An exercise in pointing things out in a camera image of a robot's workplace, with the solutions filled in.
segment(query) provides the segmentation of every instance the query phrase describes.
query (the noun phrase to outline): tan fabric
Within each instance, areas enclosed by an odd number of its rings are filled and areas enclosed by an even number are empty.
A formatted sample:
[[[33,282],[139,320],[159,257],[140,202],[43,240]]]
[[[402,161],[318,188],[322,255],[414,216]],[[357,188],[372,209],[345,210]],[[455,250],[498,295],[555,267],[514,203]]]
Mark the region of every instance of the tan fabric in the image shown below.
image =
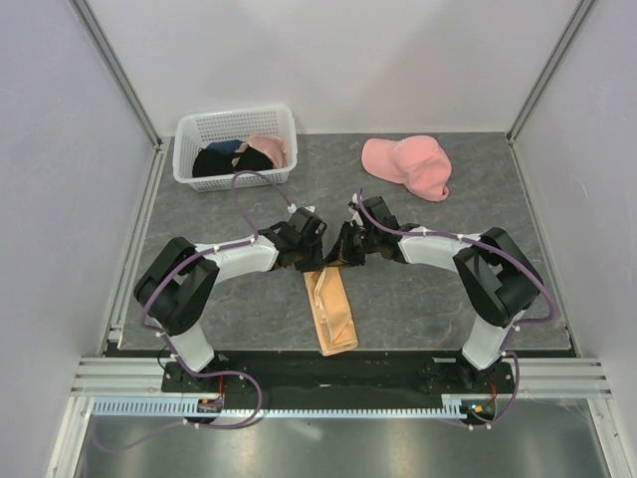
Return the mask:
[[[267,156],[274,169],[286,166],[286,145],[279,137],[252,134],[246,143]]]
[[[354,320],[338,268],[305,272],[304,277],[320,352],[324,356],[332,356],[358,347]]]

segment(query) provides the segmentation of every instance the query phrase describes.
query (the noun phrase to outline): laundry basket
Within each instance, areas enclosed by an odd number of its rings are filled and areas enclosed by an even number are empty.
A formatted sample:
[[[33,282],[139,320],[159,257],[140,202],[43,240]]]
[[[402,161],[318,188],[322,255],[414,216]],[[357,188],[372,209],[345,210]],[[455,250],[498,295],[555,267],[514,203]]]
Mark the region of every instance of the laundry basket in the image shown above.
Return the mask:
[[[188,184],[199,192],[230,189],[232,174],[210,177],[192,177],[192,165],[201,148],[214,141],[245,140],[250,134],[278,136],[286,145],[286,166],[259,171],[274,182],[288,180],[297,166],[297,130],[288,107],[273,106],[248,108],[219,113],[203,113],[182,118],[177,126],[175,149],[172,156],[172,174],[178,182]],[[237,178],[236,187],[260,186],[268,181],[254,175]]]

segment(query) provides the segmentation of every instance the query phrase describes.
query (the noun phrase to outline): pink cap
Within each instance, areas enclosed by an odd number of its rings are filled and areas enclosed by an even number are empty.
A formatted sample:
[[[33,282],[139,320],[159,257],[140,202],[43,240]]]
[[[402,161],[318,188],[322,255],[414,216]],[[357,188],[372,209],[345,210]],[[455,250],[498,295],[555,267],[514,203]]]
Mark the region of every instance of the pink cap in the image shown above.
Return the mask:
[[[431,136],[409,136],[402,141],[370,139],[362,149],[362,166],[376,177],[404,184],[430,201],[449,195],[451,161]]]

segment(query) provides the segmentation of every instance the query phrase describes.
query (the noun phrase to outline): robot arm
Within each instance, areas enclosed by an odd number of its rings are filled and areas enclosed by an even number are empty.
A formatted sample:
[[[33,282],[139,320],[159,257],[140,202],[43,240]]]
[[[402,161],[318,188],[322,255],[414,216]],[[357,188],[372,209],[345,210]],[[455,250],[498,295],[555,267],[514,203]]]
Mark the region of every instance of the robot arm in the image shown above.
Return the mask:
[[[382,226],[410,235],[399,236],[379,229],[352,202],[353,218],[342,225],[339,240],[326,260],[334,265],[363,265],[365,254],[379,252],[385,259],[402,264],[425,264],[458,273],[477,312],[462,348],[465,373],[469,375],[466,380],[473,381],[487,372],[499,361],[510,328],[537,297],[537,288],[495,254],[457,239],[425,235],[427,229],[417,224],[400,226],[379,196],[366,199],[363,206]],[[503,229],[464,236],[515,257],[541,281],[531,262]]]
[[[299,271],[322,268],[321,237],[325,223],[309,209],[297,209],[288,222],[259,231],[259,237],[223,244],[191,244],[172,239],[134,287],[145,306],[159,284],[187,257],[212,250],[186,267],[183,281],[173,279],[150,307],[183,361],[195,371],[215,357],[200,325],[203,309],[215,284],[251,272],[269,272],[294,265]]]

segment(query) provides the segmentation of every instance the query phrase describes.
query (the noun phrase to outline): white wall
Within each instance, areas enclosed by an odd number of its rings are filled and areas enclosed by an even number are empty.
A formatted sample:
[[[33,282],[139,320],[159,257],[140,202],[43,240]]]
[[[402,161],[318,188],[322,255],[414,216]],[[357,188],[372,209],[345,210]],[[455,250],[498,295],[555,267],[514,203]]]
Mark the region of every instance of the white wall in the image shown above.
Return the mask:
[[[575,339],[637,449],[637,3],[598,2],[519,152]]]
[[[300,131],[506,130],[576,0],[91,0],[162,134],[282,102]]]
[[[0,7],[0,474],[44,475],[151,147],[64,0]]]

